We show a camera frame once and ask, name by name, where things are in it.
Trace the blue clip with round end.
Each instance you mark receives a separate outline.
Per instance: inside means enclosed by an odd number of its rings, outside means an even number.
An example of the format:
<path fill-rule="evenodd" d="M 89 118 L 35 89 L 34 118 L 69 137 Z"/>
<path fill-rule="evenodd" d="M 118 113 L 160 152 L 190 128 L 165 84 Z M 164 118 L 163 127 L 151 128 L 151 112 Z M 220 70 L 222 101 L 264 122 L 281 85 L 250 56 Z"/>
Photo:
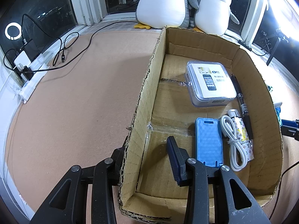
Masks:
<path fill-rule="evenodd" d="M 282 126 L 282 121 L 281 121 L 281 118 L 280 118 L 281 108 L 280 107 L 275 108 L 275 111 L 276 111 L 279 126 Z"/>

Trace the patterned white lighter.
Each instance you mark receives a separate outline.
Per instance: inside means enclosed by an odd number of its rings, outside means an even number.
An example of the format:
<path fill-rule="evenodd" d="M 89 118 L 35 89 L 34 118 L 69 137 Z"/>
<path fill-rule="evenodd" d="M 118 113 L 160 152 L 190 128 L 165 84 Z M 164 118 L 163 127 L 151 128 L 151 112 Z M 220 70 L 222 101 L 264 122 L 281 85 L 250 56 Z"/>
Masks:
<path fill-rule="evenodd" d="M 240 171 L 254 159 L 251 144 L 243 119 L 237 109 L 230 109 L 223 120 L 223 134 L 229 138 L 230 162 L 235 171 Z"/>

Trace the black pen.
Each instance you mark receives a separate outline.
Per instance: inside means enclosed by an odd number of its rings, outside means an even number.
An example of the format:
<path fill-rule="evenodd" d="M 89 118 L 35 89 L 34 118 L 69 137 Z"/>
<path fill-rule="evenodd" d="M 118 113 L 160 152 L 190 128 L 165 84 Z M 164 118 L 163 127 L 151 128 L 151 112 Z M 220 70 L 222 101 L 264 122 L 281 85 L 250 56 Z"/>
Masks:
<path fill-rule="evenodd" d="M 249 140 L 250 140 L 251 144 L 253 144 L 253 131 L 252 131 L 252 126 L 251 126 L 250 116 L 249 116 L 247 105 L 246 105 L 244 97 L 243 97 L 241 87 L 237 81 L 237 78 L 233 74 L 231 74 L 231 81 L 232 81 L 235 91 L 237 93 L 237 100 L 239 103 L 241 116 L 242 116 L 245 128 L 247 130 Z"/>

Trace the blue phone stand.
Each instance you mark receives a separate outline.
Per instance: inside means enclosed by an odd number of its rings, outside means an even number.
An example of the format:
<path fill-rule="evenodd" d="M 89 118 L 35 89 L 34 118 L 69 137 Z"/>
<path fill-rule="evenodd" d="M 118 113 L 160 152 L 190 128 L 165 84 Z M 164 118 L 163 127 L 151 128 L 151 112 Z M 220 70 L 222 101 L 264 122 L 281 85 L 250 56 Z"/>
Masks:
<path fill-rule="evenodd" d="M 196 119 L 195 158 L 208 167 L 219 168 L 223 165 L 223 141 L 218 119 Z"/>

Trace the cardboard box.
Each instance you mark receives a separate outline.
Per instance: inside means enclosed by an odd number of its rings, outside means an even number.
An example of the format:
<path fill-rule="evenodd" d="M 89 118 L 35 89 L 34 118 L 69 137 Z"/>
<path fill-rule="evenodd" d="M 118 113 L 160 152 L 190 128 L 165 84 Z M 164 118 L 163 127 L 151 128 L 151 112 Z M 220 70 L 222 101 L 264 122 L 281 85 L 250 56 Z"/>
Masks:
<path fill-rule="evenodd" d="M 214 81 L 234 75 L 249 110 L 253 131 L 253 159 L 237 176 L 261 207 L 273 198 L 282 169 L 282 136 L 271 95 L 246 51 L 219 36 L 189 29 L 161 31 L 142 82 L 125 143 L 118 203 L 121 213 L 146 223 L 182 223 L 187 205 L 186 187 L 173 177 L 166 142 L 173 136 L 190 157 L 199 154 L 196 138 L 208 125 L 238 109 L 237 99 L 214 99 L 196 107 L 191 100 L 187 67 L 197 77 Z"/>

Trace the clear plastic phone box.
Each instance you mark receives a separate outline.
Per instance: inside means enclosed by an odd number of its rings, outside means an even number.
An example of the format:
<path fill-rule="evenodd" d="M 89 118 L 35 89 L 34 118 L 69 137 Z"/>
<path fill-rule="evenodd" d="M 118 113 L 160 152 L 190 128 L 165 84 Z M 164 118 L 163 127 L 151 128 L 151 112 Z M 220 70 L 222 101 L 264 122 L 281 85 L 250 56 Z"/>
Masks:
<path fill-rule="evenodd" d="M 226 106 L 237 96 L 227 70 L 219 62 L 189 61 L 185 78 L 196 107 Z"/>

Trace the small penguin plush toy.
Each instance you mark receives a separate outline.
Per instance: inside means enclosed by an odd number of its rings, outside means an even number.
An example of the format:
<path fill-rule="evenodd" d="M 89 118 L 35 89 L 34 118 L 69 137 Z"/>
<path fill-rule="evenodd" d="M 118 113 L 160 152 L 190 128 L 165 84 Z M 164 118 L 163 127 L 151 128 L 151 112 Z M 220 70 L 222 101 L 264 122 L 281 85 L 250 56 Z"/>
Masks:
<path fill-rule="evenodd" d="M 198 9 L 194 15 L 194 30 L 222 36 L 229 21 L 239 25 L 238 18 L 231 11 L 232 0 L 198 0 Z"/>

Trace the white power strip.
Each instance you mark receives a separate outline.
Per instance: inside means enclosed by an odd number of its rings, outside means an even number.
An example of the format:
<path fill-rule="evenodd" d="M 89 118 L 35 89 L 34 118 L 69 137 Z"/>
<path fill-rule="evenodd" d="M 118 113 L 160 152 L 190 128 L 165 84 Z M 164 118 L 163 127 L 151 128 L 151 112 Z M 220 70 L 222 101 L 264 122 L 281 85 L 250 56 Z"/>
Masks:
<path fill-rule="evenodd" d="M 28 67 L 28 69 L 31 69 L 32 71 L 41 71 L 48 68 L 49 67 L 45 64 L 45 57 L 43 56 L 43 54 L 39 54 L 37 58 L 34 61 L 32 61 L 30 66 Z M 33 77 L 25 82 L 24 86 L 22 86 L 22 89 L 19 93 L 21 99 L 23 100 L 23 103 L 27 103 L 34 90 L 36 89 L 36 86 L 45 75 L 46 71 L 34 72 Z"/>

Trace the white charger on strip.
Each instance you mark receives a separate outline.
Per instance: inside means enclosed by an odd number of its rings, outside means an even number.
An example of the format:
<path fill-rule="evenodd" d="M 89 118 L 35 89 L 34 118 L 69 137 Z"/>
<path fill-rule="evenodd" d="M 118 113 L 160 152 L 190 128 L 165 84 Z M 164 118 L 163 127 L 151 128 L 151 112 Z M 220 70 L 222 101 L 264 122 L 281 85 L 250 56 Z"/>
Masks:
<path fill-rule="evenodd" d="M 18 70 L 23 70 L 24 67 L 29 67 L 31 60 L 25 51 L 22 51 L 14 60 L 14 64 Z"/>

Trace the large penguin plush toy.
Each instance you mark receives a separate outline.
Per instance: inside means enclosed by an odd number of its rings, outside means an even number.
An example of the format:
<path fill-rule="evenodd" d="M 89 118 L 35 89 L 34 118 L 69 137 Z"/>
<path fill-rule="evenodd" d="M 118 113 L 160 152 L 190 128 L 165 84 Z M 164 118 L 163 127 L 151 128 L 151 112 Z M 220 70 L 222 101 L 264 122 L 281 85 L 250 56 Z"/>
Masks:
<path fill-rule="evenodd" d="M 139 29 L 187 28 L 189 11 L 198 9 L 198 0 L 133 0 L 138 2 L 135 18 Z"/>

